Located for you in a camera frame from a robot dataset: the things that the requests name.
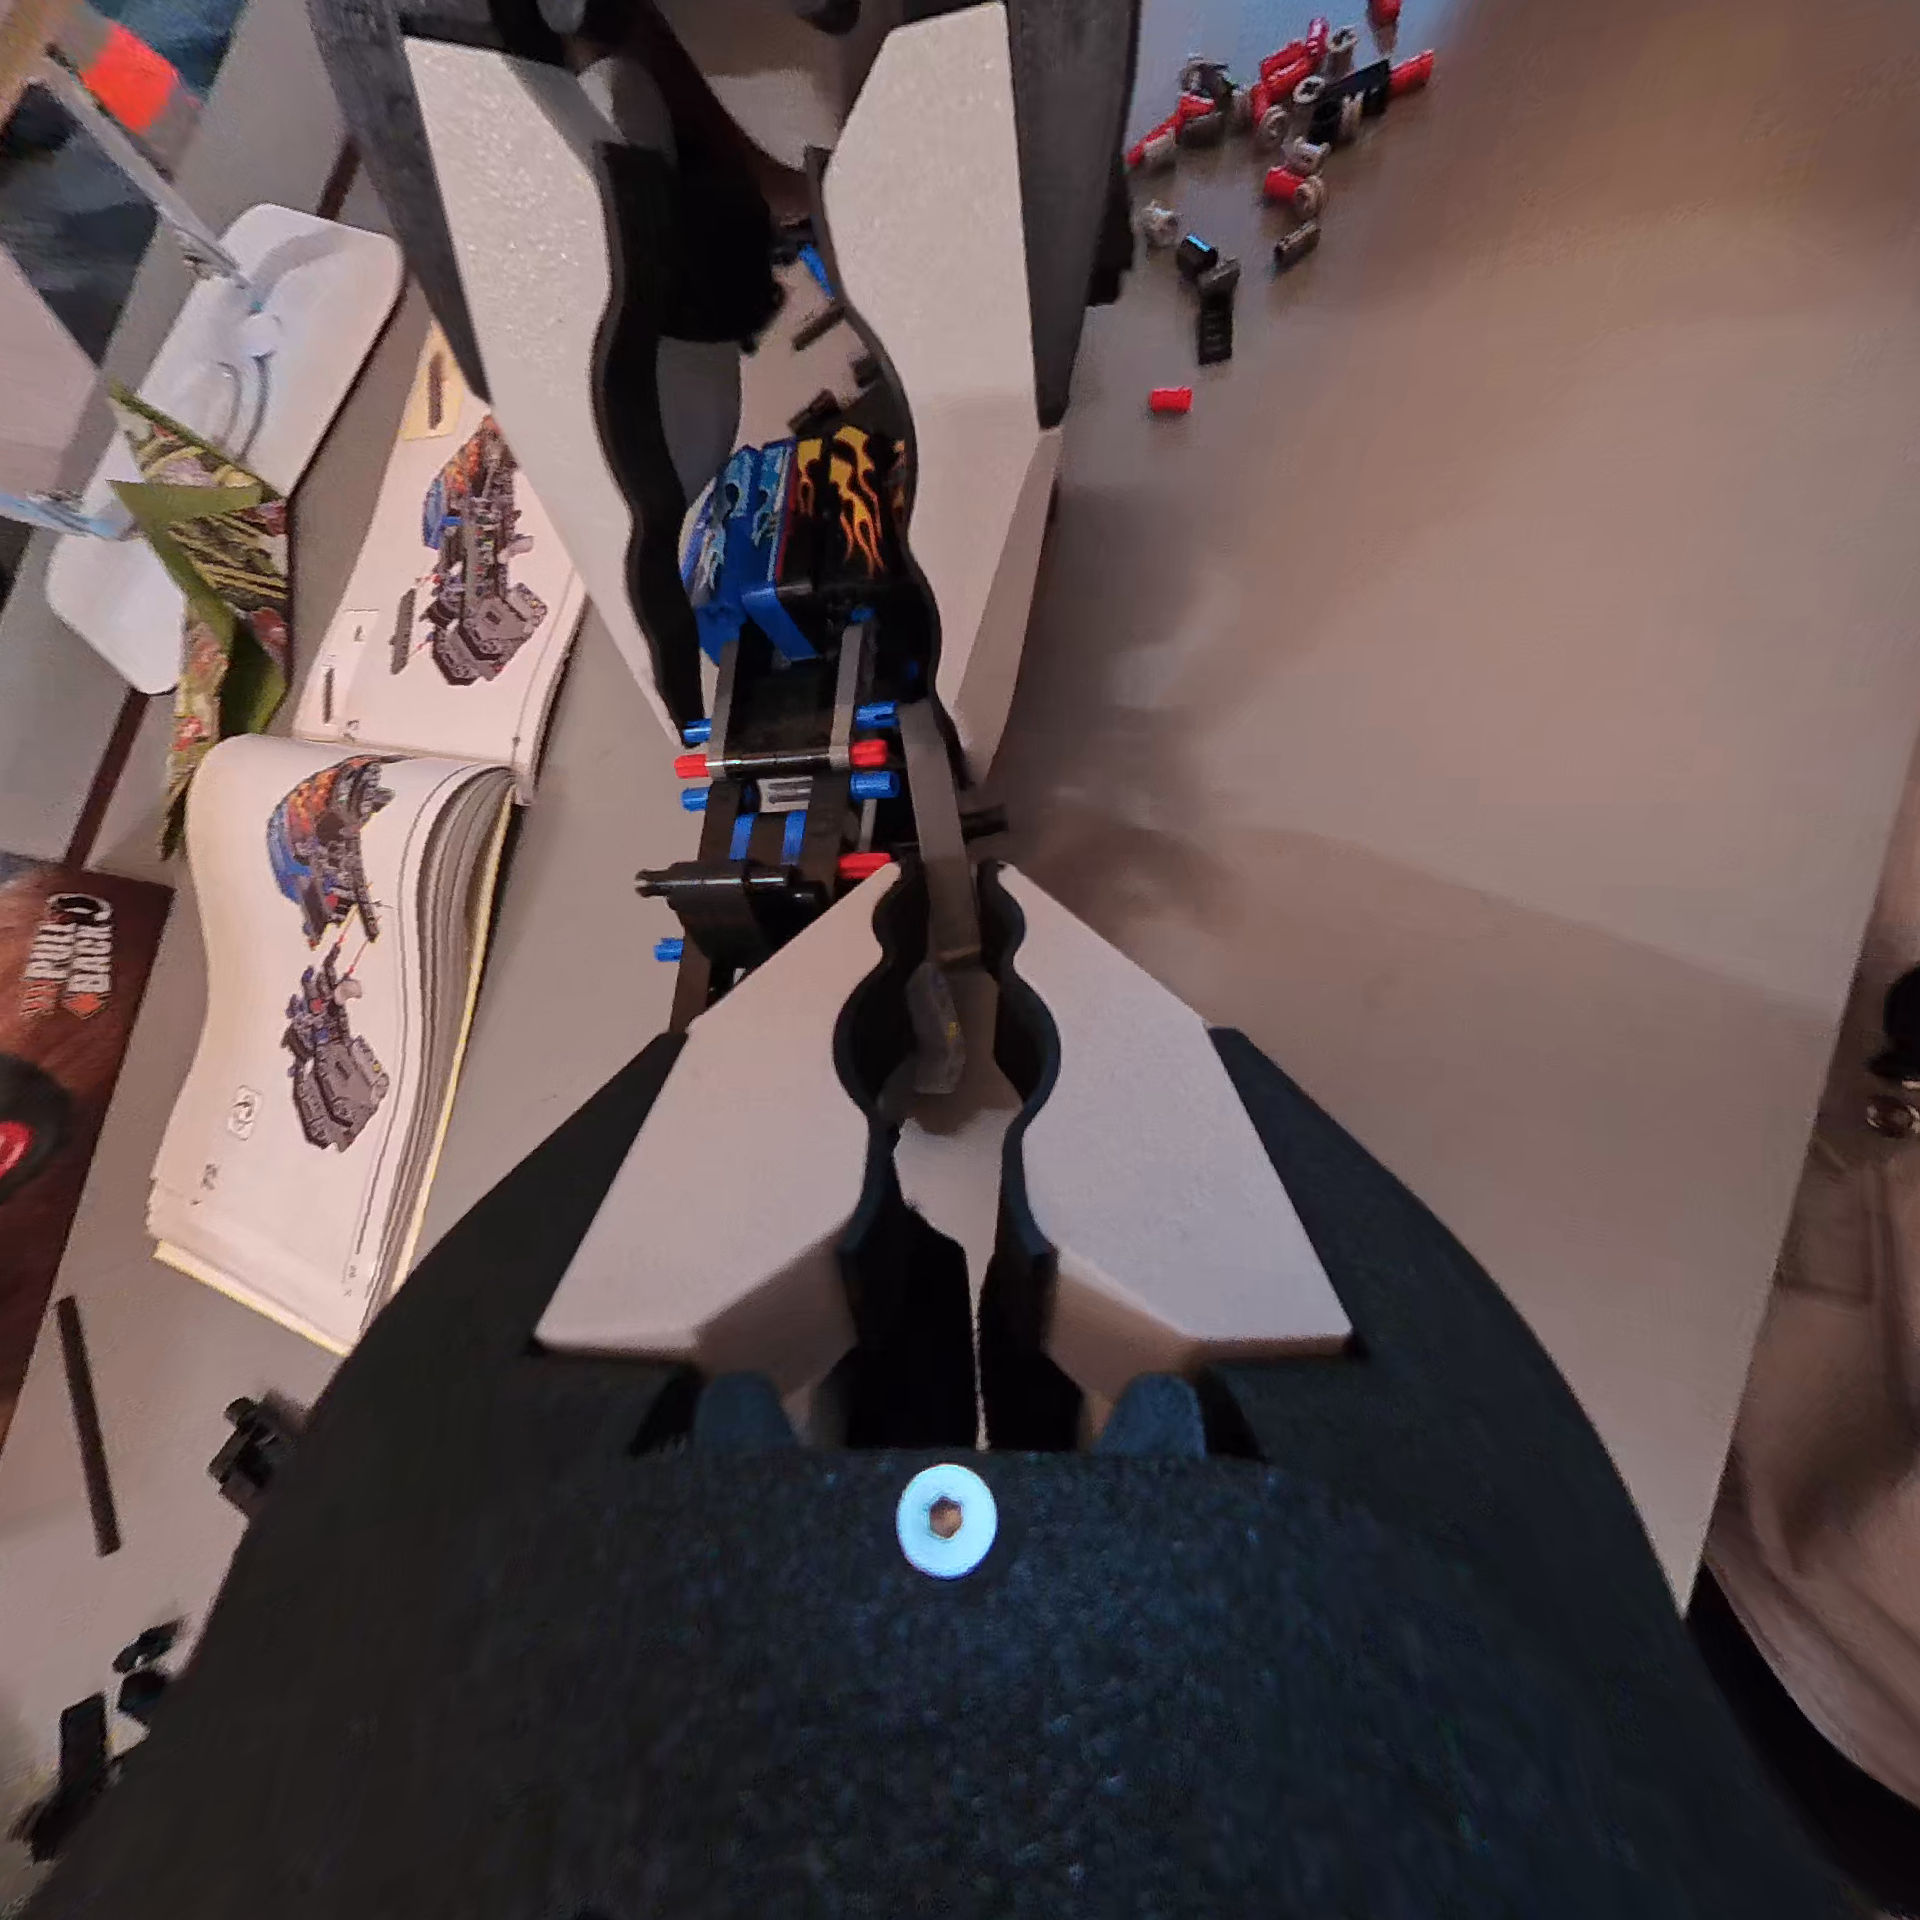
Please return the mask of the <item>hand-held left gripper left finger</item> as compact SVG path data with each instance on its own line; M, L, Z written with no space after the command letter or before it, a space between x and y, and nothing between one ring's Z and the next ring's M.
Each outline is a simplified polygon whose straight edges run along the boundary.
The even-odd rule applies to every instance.
M551 1292L555 1355L834 1386L850 1448L977 1442L962 1246L899 1180L925 876L853 885L696 1017Z

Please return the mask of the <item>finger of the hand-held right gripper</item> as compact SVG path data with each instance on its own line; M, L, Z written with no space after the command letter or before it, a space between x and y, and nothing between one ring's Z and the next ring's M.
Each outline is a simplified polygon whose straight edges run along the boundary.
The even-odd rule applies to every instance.
M932 693L969 776L1016 703L1060 430L1037 421L1013 22L972 3L885 36L824 168L835 283L904 413L904 554Z
M404 36L495 425L668 737L706 712L690 503L731 454L740 351L662 332L682 144L631 57L583 72Z

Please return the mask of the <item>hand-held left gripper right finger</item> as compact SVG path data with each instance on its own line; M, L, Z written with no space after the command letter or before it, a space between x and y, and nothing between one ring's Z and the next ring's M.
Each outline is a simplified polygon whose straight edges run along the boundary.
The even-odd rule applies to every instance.
M990 1448L1074 1448L1142 1376L1339 1355L1347 1311L1211 1027L1010 861L981 871L1016 1093L981 1288Z

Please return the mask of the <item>blue black lego vehicle model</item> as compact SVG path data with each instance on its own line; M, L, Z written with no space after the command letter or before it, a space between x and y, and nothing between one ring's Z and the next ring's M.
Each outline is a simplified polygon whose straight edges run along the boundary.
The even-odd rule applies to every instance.
M932 693L937 629L904 554L907 488L904 413L871 390L816 396L777 441L731 450L686 512L706 712L673 770L700 845L636 876L636 896L679 924L655 944L673 963L673 1031L859 882L895 864L920 876L899 735L907 703L933 703L948 735L977 890L981 838L1001 809L965 803L972 776Z

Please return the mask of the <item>pile of blue black lego pins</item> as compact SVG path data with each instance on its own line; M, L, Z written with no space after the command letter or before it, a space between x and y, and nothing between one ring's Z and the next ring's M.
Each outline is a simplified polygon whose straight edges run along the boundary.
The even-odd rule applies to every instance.
M755 345L755 372L868 396L883 379L874 329L841 293L809 217L779 218L769 254L777 310Z

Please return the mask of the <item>pile of red grey lego pieces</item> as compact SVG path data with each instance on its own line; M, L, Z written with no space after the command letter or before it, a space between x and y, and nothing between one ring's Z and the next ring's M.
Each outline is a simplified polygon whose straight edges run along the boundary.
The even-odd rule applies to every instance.
M1240 142L1259 164L1258 207L1277 221L1271 273L1307 264L1326 235L1332 156L1432 80L1431 49L1400 51L1400 13L1400 3L1366 3L1357 20L1309 13L1301 33L1245 72L1188 57L1172 106L1123 144L1123 178L1141 183L1133 225L1148 253L1172 261L1198 369L1234 359L1245 261L1186 225L1161 183L1186 156Z

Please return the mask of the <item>open lego instruction booklet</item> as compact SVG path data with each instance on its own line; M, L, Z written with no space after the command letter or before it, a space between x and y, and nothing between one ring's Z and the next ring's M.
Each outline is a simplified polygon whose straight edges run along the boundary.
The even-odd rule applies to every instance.
M498 858L589 610L432 328L289 735L188 784L205 1018L146 1198L158 1259L347 1355L412 1270Z

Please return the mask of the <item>long black lego beam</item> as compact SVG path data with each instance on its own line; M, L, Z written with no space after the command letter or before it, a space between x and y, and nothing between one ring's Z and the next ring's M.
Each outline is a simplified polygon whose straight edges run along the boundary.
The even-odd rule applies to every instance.
M62 1378L67 1392L73 1428L77 1441L83 1460L83 1486L86 1486L86 1512L90 1526L90 1545L97 1559L111 1559L122 1552L122 1526L117 1526L117 1502L115 1483L105 1449L105 1423L97 1389L90 1376L90 1355L83 1325L83 1306L73 1292L55 1299L55 1325L58 1325L58 1348L62 1348Z

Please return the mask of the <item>white stand with clear stem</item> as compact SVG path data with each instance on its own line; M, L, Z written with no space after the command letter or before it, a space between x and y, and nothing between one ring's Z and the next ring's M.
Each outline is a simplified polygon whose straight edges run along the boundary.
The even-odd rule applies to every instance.
M83 10L55 25L38 3L4 20L4 117L36 87L51 99L146 199L196 286L137 379L137 397L239 457L289 498L382 335L397 293L393 238L273 204L211 229L170 179L152 135L185 130L184 95L123 113L101 90L109 45L86 45ZM167 693L184 660L184 592L137 539L115 488L137 478L111 444L83 494L55 490L66 449L101 375L73 329L4 261L4 520L55 539L43 576L51 613L133 693Z

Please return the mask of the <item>green patterned folded paper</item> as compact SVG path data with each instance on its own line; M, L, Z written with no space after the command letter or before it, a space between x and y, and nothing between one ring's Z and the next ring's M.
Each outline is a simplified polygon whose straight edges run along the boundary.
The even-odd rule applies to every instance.
M184 595L178 673L158 852L184 849L188 784L216 744L269 733L289 685L289 508L284 494L175 419L109 387L133 480L133 533Z

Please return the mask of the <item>brown printed box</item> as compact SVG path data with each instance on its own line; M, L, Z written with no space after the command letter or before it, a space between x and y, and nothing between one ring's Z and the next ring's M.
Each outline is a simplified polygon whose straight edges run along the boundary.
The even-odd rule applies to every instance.
M4 852L4 1428L170 908L167 885Z

